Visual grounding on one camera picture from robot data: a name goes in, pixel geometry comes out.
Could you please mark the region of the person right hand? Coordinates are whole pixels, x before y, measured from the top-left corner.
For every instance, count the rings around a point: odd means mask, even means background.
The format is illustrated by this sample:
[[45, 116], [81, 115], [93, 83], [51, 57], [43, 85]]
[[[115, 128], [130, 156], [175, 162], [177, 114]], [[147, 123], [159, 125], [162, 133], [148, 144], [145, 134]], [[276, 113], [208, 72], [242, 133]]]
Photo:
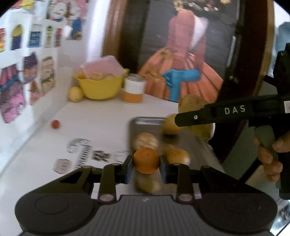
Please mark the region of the person right hand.
[[[283, 165], [279, 161], [274, 161], [273, 154], [270, 150], [262, 146], [260, 140], [255, 137], [254, 143], [258, 146], [258, 159], [262, 162], [266, 178], [269, 182], [276, 183], [280, 180], [280, 173], [283, 170]], [[289, 132], [280, 137], [273, 145], [273, 149], [278, 153], [289, 152]]]

